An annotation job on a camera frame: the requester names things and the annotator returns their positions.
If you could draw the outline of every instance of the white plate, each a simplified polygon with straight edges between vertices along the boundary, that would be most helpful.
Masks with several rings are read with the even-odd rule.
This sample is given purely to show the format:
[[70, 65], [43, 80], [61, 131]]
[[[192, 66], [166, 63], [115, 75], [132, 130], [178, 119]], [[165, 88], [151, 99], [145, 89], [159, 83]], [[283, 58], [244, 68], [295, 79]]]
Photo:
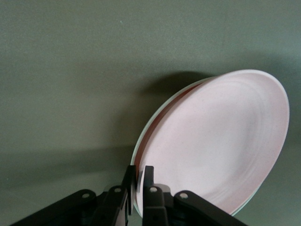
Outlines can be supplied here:
[[136, 208], [143, 170], [171, 194], [190, 190], [235, 214], [262, 184], [282, 149], [289, 122], [286, 92], [272, 75], [242, 70], [198, 81], [167, 100], [136, 144]]

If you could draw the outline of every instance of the plate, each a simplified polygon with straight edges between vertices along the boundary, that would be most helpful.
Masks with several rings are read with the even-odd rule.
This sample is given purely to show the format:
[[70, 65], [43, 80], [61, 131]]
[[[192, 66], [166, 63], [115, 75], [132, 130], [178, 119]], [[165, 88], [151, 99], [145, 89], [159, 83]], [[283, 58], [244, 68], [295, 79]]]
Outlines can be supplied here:
[[234, 215], [255, 194], [285, 141], [289, 103], [280, 82], [257, 70], [197, 81], [151, 117], [131, 164], [139, 169], [136, 209], [143, 213], [143, 170], [171, 194], [190, 190]]

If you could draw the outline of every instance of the stacked plates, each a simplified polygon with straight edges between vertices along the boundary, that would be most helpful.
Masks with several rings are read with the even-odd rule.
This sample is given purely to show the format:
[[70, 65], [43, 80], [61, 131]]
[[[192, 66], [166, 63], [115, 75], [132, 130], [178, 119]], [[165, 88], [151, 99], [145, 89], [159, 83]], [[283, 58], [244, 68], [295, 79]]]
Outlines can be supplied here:
[[257, 191], [282, 149], [289, 122], [286, 92], [272, 75], [242, 70], [195, 82], [167, 100], [139, 137], [136, 208], [143, 170], [171, 194], [190, 190], [229, 214]]

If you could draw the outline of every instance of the screw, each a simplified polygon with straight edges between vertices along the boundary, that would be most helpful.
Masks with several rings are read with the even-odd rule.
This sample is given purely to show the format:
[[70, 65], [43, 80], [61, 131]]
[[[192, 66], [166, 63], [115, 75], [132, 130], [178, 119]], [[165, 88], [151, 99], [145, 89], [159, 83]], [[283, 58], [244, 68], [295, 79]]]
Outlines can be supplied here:
[[121, 188], [115, 188], [114, 192], [121, 192]]
[[153, 192], [157, 192], [157, 191], [158, 191], [158, 189], [157, 189], [156, 187], [151, 187], [151, 188], [150, 188], [150, 192], [152, 192], [152, 193], [153, 193]]
[[188, 199], [188, 195], [186, 193], [181, 193], [180, 198], [181, 199]]
[[89, 193], [84, 193], [81, 197], [82, 197], [83, 199], [86, 199], [86, 198], [89, 197], [89, 196], [90, 196]]

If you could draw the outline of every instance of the pink plate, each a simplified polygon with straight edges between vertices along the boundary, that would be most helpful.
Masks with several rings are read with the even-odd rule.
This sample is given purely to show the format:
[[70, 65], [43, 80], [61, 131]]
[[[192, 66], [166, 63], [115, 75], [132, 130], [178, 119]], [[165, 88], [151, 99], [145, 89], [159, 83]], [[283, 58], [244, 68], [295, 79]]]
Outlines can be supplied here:
[[275, 164], [289, 122], [286, 92], [272, 75], [242, 70], [198, 81], [167, 100], [136, 144], [136, 208], [143, 170], [171, 194], [190, 190], [229, 214], [239, 211]]

